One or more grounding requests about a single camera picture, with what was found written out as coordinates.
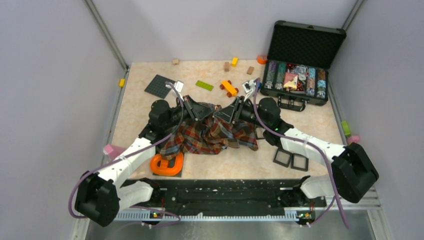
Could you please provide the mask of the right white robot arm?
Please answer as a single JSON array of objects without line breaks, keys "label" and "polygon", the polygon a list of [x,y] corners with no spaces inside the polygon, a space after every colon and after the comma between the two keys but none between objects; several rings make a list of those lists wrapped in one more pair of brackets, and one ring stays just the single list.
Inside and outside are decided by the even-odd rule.
[{"label": "right white robot arm", "polygon": [[293,192],[293,200],[299,206],[330,195],[358,203],[380,177],[360,144],[335,144],[300,131],[282,120],[281,109],[271,97],[261,99],[258,104],[237,97],[227,107],[217,110],[214,116],[230,124],[243,121],[262,127],[270,145],[315,160],[328,169],[327,175],[301,180],[299,189]]}]

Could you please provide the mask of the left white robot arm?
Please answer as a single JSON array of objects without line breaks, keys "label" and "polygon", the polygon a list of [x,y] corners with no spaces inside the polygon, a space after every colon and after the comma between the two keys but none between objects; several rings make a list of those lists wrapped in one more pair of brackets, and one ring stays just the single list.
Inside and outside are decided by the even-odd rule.
[{"label": "left white robot arm", "polygon": [[161,194],[153,184],[146,180],[126,184],[126,180],[156,155],[157,146],[165,143],[184,121],[201,121],[215,111],[213,106],[188,95],[178,97],[176,103],[170,107],[166,100],[155,101],[146,126],[133,143],[109,163],[81,176],[70,195],[70,213],[78,212],[77,218],[88,218],[106,227],[123,210],[143,202],[154,207],[160,202]]}]

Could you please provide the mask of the plaid flannel shirt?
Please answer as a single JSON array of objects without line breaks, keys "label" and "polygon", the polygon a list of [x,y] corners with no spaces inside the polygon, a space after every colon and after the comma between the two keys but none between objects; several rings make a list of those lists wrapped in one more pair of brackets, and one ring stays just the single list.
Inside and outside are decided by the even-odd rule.
[{"label": "plaid flannel shirt", "polygon": [[241,146],[252,151],[259,149],[254,125],[245,121],[227,123],[210,114],[201,121],[183,120],[158,153],[163,159],[171,160],[178,153],[217,155],[225,148]]}]

